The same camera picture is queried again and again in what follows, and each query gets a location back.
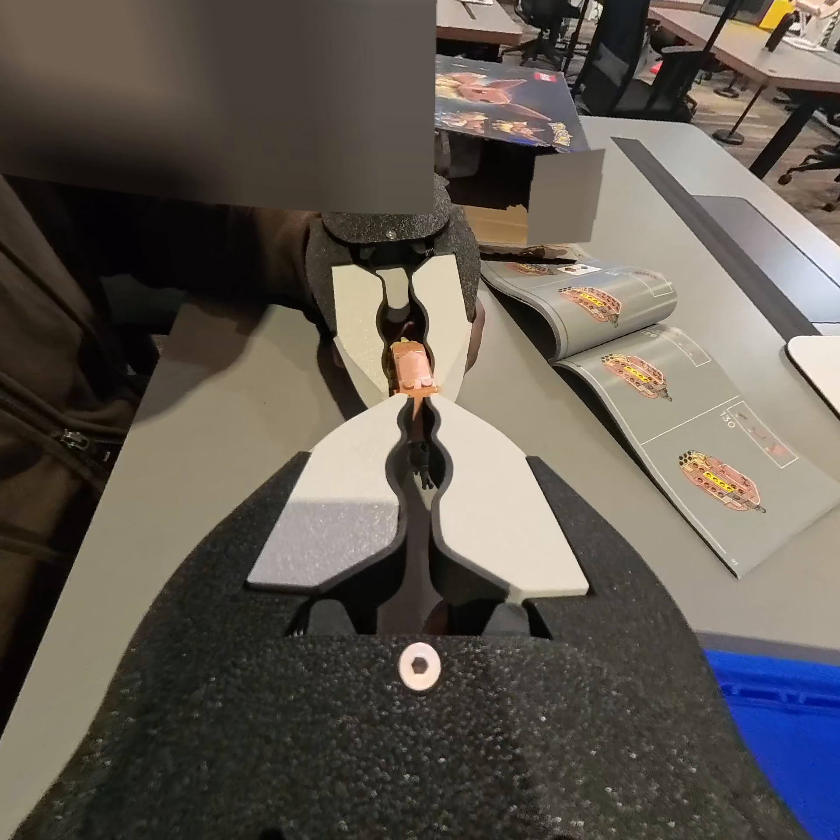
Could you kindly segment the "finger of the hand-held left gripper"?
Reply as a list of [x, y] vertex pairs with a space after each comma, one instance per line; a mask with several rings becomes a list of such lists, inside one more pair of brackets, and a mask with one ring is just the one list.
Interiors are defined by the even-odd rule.
[[414, 270], [410, 297], [421, 309], [423, 344], [438, 391], [456, 401], [466, 374], [472, 325], [454, 255], [436, 255]]
[[380, 312], [383, 281], [357, 265], [332, 268], [335, 346], [360, 398], [389, 398]]

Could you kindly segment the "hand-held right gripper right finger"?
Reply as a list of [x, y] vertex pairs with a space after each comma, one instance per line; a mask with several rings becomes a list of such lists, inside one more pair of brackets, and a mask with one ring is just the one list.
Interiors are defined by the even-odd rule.
[[444, 461], [431, 510], [437, 592], [447, 601], [585, 595], [589, 582], [520, 447], [441, 395], [427, 404]]

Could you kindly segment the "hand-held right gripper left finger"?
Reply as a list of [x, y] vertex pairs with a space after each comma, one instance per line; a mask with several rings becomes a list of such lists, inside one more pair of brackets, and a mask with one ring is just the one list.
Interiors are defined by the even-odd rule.
[[396, 548], [406, 419], [407, 397], [394, 395], [314, 446], [248, 573], [250, 586], [333, 587]]

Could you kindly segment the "brown toy brick model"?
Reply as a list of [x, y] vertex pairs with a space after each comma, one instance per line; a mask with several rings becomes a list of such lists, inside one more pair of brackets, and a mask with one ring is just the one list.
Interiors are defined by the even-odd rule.
[[427, 441], [424, 420], [425, 402], [440, 393], [432, 362], [424, 344], [401, 337], [390, 347], [393, 367], [392, 393], [411, 399], [412, 415], [409, 425], [408, 458], [421, 488], [436, 488], [432, 476], [431, 445]]

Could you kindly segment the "grey instruction booklet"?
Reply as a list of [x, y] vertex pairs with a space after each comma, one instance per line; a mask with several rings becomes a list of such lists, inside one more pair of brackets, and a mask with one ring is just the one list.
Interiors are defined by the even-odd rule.
[[661, 274], [584, 257], [484, 259], [481, 275], [546, 360], [592, 389], [651, 480], [736, 577], [838, 506], [838, 483], [667, 324], [677, 290]]

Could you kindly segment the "blue storage bin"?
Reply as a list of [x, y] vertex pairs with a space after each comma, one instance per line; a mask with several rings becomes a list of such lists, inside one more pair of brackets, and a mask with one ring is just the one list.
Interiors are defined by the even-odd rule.
[[839, 837], [839, 653], [700, 636], [752, 756], [813, 838]]

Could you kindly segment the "person's left forearm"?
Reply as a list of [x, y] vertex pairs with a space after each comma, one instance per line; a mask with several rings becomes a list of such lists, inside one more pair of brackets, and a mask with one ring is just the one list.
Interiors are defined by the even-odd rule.
[[152, 288], [311, 309], [312, 211], [129, 196], [100, 217], [97, 273]]

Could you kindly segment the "grey desk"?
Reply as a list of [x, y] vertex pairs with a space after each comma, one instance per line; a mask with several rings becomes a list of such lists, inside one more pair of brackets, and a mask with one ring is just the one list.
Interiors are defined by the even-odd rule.
[[[690, 195], [740, 197], [827, 274], [838, 247], [696, 127], [584, 119], [605, 148], [589, 251], [660, 270], [677, 326], [797, 453], [838, 478], [838, 421], [782, 337], [614, 138], [638, 140]], [[838, 664], [838, 511], [737, 581], [486, 290], [458, 404], [545, 460], [651, 564], [705, 646]], [[2, 738], [2, 758], [65, 758], [177, 565], [299, 450], [342, 420], [318, 335], [285, 308], [186, 302]]]

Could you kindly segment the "person's left hand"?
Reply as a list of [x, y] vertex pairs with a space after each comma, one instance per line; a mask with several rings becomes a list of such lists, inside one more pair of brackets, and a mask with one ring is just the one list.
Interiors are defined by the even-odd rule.
[[486, 325], [487, 314], [480, 296], [476, 297], [476, 316], [471, 324], [469, 345], [465, 360], [465, 373], [469, 372], [476, 364], [483, 333]]

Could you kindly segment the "printed cardboard box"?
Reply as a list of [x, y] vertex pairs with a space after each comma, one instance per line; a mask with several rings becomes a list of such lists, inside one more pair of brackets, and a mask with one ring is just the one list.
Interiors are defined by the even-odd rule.
[[476, 238], [497, 247], [592, 238], [604, 150], [556, 70], [436, 57], [435, 171]]

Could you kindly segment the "black office chair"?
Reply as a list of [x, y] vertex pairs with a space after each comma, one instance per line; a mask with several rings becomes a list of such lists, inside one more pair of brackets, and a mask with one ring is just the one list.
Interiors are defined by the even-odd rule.
[[689, 123], [696, 106], [687, 92], [694, 82], [701, 48], [661, 45], [663, 60], [652, 82], [636, 77], [648, 33], [649, 1], [604, 2], [575, 96], [590, 116]]
[[522, 41], [500, 52], [501, 56], [519, 53], [521, 65], [542, 61], [547, 67], [562, 70], [565, 53], [558, 47], [561, 36], [569, 22], [582, 24], [588, 2], [568, 1], [517, 1], [513, 3], [514, 14], [527, 26], [537, 30], [531, 40]]

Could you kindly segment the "person's brown jacket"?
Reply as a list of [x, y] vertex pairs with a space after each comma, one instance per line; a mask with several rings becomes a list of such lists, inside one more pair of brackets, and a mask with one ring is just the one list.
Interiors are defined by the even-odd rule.
[[5, 728], [148, 378], [130, 365], [67, 193], [117, 211], [159, 201], [2, 175], [1, 714]]

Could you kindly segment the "white board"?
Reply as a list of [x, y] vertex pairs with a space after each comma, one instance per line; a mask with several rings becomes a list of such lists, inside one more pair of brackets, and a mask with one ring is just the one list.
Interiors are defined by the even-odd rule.
[[785, 352], [813, 391], [839, 417], [839, 336], [804, 335], [790, 339]]

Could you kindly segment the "wooden table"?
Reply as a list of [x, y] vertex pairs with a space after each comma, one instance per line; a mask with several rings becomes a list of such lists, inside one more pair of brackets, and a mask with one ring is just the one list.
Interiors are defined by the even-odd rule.
[[729, 22], [729, 11], [720, 17], [704, 14], [700, 11], [701, 6], [702, 2], [651, 2], [648, 15], [668, 32], [713, 54], [722, 65], [757, 85], [738, 121], [729, 130], [714, 132], [718, 142], [734, 144], [740, 123], [765, 90], [772, 88], [801, 94], [800, 104], [749, 167], [749, 171], [761, 180], [820, 107], [838, 105], [838, 59], [830, 59], [827, 53], [798, 49], [786, 42], [770, 50], [765, 45], [769, 34], [760, 27]]

